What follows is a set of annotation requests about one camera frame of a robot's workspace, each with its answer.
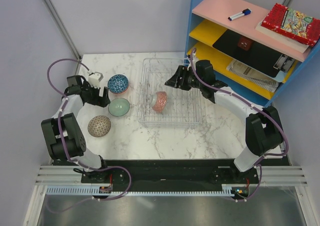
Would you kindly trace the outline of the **white wire dish rack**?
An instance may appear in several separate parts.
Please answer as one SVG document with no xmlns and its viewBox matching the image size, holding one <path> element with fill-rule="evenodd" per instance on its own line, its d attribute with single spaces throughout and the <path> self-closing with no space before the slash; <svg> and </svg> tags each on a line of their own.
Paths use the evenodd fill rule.
<svg viewBox="0 0 320 226">
<path fill-rule="evenodd" d="M 188 66 L 186 58 L 146 58 L 143 60 L 137 94 L 138 121 L 145 126 L 194 127 L 202 121 L 202 96 L 197 89 L 183 91 L 165 85 L 178 66 Z M 161 113 L 152 109 L 157 92 L 167 94 Z"/>
</svg>

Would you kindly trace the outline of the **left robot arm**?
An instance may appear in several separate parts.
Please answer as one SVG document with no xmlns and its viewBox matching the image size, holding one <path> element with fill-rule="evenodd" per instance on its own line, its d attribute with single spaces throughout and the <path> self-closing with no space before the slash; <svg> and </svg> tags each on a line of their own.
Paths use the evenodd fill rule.
<svg viewBox="0 0 320 226">
<path fill-rule="evenodd" d="M 49 156 L 54 161 L 77 164 L 99 183 L 106 182 L 110 171 L 104 167 L 103 158 L 87 149 L 85 137 L 77 122 L 77 115 L 84 105 L 102 108 L 110 104 L 109 89 L 91 85 L 85 77 L 74 75 L 67 78 L 68 87 L 62 94 L 59 110 L 49 119 L 41 122 L 41 129 Z"/>
</svg>

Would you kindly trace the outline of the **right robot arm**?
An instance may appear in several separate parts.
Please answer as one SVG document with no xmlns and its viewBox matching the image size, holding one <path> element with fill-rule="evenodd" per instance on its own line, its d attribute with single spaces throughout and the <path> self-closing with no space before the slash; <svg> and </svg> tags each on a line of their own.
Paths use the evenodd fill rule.
<svg viewBox="0 0 320 226">
<path fill-rule="evenodd" d="M 178 66 L 174 75 L 165 85 L 189 91 L 197 88 L 202 96 L 214 104 L 220 105 L 235 114 L 244 122 L 246 147 L 235 158 L 229 170 L 229 177 L 235 183 L 247 177 L 247 170 L 255 167 L 268 156 L 282 157 L 286 151 L 276 151 L 281 145 L 287 145 L 278 111 L 269 106 L 263 108 L 242 98 L 224 82 L 217 80 L 209 60 L 198 60 L 189 66 Z"/>
</svg>

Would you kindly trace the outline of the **blue triangle pattern bowl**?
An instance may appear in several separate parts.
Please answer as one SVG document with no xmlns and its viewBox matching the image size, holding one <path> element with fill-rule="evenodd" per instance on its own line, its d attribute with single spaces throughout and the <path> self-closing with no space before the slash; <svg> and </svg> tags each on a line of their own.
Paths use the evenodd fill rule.
<svg viewBox="0 0 320 226">
<path fill-rule="evenodd" d="M 123 74 L 116 74 L 109 79 L 107 87 L 113 94 L 122 94 L 129 88 L 129 80 Z"/>
</svg>

